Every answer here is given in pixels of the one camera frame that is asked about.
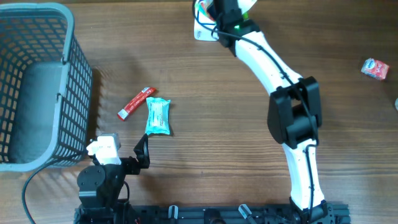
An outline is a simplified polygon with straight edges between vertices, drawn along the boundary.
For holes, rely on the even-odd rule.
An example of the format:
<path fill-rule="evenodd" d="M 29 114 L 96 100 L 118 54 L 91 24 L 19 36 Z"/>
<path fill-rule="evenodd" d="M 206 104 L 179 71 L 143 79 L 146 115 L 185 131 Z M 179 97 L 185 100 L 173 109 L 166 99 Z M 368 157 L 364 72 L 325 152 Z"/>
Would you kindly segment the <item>teal tissue packet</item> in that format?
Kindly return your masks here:
<path fill-rule="evenodd" d="M 146 124 L 146 134 L 165 134 L 170 135 L 169 108 L 170 100 L 163 98 L 148 97 L 146 99 L 148 108 L 148 119 Z"/>

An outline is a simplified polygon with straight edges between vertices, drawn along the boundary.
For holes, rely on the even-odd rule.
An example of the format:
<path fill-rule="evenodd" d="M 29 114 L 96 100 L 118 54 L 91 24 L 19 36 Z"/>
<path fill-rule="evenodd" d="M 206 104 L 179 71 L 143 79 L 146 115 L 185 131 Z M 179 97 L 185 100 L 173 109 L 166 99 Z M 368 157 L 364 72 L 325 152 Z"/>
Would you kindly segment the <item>red stick snack packet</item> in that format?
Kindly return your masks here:
<path fill-rule="evenodd" d="M 145 87 L 142 89 L 123 109 L 121 109 L 117 116 L 121 121 L 125 121 L 141 104 L 153 94 L 157 89 L 154 87 Z"/>

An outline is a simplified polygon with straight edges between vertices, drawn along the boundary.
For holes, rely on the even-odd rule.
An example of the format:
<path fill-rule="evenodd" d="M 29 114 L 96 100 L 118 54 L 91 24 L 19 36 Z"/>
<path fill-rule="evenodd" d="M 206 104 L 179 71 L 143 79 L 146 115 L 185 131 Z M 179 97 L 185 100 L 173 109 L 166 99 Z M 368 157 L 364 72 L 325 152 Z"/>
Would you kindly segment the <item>small red candy packet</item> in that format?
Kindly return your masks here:
<path fill-rule="evenodd" d="M 386 63 L 373 58 L 365 60 L 364 65 L 361 68 L 362 73 L 377 80 L 385 80 L 388 70 L 389 66 Z"/>

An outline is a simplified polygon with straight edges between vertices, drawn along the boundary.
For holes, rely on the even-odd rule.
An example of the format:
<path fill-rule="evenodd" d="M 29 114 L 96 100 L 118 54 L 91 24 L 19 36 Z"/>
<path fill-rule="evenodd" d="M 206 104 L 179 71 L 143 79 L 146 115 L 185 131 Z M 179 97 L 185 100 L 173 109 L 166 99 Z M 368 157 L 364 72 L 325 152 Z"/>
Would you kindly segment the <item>green Haribo gummy bag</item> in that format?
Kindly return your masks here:
<path fill-rule="evenodd" d="M 198 10 L 212 21 L 216 19 L 216 10 L 213 4 L 213 0 L 198 0 L 197 1 Z"/>

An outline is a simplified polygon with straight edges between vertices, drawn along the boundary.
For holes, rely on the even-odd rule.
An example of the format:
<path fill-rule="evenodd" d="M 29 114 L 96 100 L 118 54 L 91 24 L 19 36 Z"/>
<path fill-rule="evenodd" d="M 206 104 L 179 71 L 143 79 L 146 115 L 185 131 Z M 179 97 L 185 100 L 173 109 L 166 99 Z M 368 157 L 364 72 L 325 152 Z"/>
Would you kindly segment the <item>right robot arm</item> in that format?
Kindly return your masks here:
<path fill-rule="evenodd" d="M 218 34 L 218 42 L 251 69 L 269 94 L 267 125 L 287 158 L 293 213 L 301 223 L 317 221 L 325 202 L 315 154 L 322 124 L 318 82 L 290 69 L 259 26 L 244 17 L 238 1 L 212 1 L 206 10 L 215 20 L 211 32 Z"/>

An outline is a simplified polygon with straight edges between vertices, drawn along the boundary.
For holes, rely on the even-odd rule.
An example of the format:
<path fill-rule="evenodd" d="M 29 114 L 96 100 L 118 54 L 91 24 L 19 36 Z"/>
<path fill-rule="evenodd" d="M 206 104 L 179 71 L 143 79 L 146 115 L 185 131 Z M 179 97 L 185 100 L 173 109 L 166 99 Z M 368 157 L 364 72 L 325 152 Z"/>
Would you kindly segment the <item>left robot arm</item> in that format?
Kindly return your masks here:
<path fill-rule="evenodd" d="M 138 175 L 150 166 L 148 135 L 144 134 L 133 151 L 135 157 L 120 158 L 119 135 L 102 134 L 87 147 L 93 165 L 83 169 L 77 178 L 81 205 L 75 210 L 74 222 L 91 223 L 152 223 L 153 218 L 133 209 L 129 198 L 119 198 L 127 175 Z"/>

